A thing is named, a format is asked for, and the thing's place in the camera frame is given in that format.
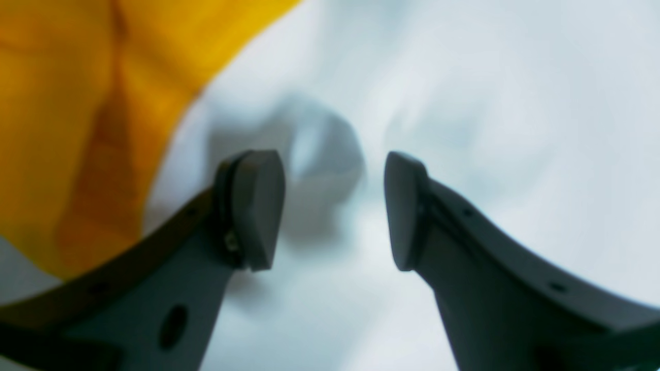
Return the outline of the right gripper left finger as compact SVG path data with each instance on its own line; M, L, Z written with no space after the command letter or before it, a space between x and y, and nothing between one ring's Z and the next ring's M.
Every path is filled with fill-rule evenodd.
M125 253L2 307L2 357L35 370L198 370L237 271L269 270L286 181L275 150L222 161L212 187Z

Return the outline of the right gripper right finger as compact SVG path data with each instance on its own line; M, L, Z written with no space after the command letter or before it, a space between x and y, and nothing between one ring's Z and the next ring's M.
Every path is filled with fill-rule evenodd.
M535 255L408 154L384 193L394 263L431 287L460 370L658 370L658 309Z

